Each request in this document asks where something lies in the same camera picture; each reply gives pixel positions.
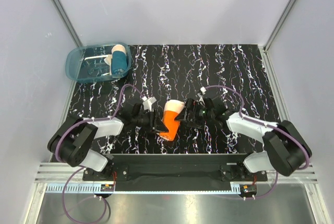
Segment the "orange cartoon towel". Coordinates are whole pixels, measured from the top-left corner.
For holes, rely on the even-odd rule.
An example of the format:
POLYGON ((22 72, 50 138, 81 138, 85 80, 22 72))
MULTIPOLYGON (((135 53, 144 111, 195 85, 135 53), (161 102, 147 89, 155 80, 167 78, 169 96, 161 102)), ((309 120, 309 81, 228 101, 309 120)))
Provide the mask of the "orange cartoon towel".
POLYGON ((180 122, 176 121, 175 118, 184 109, 185 103, 179 100, 169 100, 166 102, 163 111, 162 122, 167 127, 168 132, 160 133, 160 137, 164 140, 172 142, 177 134, 180 122))

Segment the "teal beige cartoon towel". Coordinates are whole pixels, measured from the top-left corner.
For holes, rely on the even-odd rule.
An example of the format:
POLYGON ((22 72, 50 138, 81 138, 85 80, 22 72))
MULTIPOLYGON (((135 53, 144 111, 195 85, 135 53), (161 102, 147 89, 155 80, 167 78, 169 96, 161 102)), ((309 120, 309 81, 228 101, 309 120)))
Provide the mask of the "teal beige cartoon towel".
POLYGON ((128 67, 126 48, 121 44, 114 45, 111 54, 104 58, 104 62, 109 66, 110 75, 122 74, 128 67))

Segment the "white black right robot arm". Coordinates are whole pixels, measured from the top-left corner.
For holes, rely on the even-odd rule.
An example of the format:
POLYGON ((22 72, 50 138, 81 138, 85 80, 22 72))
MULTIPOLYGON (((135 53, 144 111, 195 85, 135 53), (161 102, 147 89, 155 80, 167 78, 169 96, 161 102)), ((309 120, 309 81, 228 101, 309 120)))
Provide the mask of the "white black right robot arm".
POLYGON ((249 154, 237 167, 238 177, 245 181, 256 172, 265 170, 275 170, 283 176, 290 176, 295 170, 307 168, 312 156, 304 138, 290 121, 277 123, 258 120, 215 105, 209 98, 199 101, 188 99, 175 119, 193 128, 202 128, 212 123, 261 142, 264 150, 249 154))

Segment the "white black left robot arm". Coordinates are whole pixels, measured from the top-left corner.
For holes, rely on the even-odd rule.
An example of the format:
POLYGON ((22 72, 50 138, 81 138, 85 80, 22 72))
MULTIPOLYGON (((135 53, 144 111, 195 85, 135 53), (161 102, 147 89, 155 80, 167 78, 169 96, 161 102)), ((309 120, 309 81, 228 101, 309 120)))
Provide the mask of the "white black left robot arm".
POLYGON ((169 131, 156 109, 135 103, 132 108, 121 108, 115 117, 101 120, 70 115, 49 140, 47 149, 61 162, 86 167, 101 180, 107 180, 113 173, 113 158, 92 150, 91 145, 97 138, 118 136, 132 127, 153 134, 169 131))

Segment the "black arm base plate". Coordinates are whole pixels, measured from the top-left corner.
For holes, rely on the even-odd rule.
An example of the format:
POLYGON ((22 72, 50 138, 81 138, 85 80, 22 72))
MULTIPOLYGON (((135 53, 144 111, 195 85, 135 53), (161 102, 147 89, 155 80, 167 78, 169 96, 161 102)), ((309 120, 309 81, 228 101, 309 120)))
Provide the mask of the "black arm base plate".
POLYGON ((242 166, 246 154, 114 154, 112 164, 101 175, 88 169, 83 173, 84 181, 107 181, 116 175, 117 181, 129 181, 144 176, 154 178, 200 178, 226 182, 266 182, 267 173, 247 172, 242 166))

